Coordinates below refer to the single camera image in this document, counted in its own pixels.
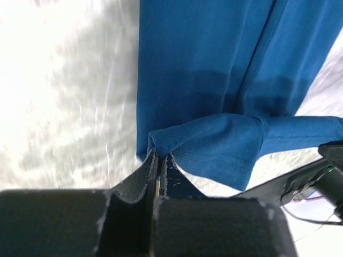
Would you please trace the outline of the dark blue t-shirt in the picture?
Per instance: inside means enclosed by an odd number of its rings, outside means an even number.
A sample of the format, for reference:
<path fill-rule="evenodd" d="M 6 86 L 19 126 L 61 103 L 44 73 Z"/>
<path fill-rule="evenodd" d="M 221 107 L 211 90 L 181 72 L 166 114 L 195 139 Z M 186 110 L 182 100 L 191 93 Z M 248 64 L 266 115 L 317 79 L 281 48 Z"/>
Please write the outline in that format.
<path fill-rule="evenodd" d="M 267 154 L 342 140 L 297 116 L 342 28 L 342 1 L 141 1 L 137 155 L 244 191 Z"/>

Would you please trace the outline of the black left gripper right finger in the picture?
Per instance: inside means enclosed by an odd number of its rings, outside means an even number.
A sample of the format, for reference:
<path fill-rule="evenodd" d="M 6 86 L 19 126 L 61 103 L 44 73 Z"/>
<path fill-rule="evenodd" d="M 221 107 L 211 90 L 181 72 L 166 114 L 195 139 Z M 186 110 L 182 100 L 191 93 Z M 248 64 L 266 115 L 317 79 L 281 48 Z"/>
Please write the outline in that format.
<path fill-rule="evenodd" d="M 151 256 L 296 256 L 285 215 L 259 198 L 210 198 L 161 164 L 152 214 Z"/>

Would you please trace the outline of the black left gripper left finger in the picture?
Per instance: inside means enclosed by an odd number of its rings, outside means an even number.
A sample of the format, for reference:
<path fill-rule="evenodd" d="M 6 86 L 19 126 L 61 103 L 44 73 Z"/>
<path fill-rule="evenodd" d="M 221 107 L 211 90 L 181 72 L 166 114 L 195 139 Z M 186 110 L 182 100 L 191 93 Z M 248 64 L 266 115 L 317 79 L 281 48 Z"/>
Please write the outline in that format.
<path fill-rule="evenodd" d="M 159 159 L 110 189 L 1 191 L 1 256 L 143 256 Z"/>

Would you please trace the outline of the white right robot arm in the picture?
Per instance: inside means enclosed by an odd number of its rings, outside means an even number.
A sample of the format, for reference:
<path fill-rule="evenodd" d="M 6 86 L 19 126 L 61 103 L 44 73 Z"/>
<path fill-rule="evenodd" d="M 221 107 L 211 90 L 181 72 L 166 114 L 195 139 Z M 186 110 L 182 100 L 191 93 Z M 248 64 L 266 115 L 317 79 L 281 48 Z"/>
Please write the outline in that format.
<path fill-rule="evenodd" d="M 291 201 L 290 197 L 313 187 L 335 206 L 335 214 L 342 218 L 342 141 L 320 145 L 322 158 L 292 172 L 286 180 L 280 205 Z"/>

